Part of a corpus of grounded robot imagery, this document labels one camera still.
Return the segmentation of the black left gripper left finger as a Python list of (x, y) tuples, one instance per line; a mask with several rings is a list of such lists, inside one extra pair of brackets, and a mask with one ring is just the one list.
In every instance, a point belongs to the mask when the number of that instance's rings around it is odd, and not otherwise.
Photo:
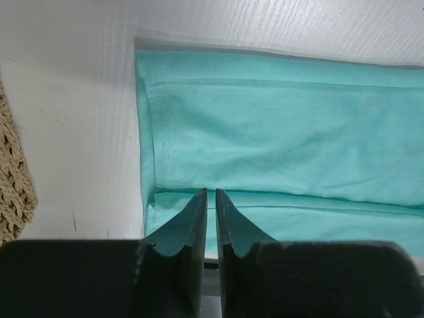
[(207, 227), (200, 189), (141, 240), (17, 240), (1, 248), (2, 317), (198, 317)]

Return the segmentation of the teal t shirt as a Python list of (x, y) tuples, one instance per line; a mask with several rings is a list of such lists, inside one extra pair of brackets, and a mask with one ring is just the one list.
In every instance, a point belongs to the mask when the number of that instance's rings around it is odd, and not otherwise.
[(224, 189), (278, 240), (423, 255), (423, 70), (262, 54), (135, 54), (144, 232)]

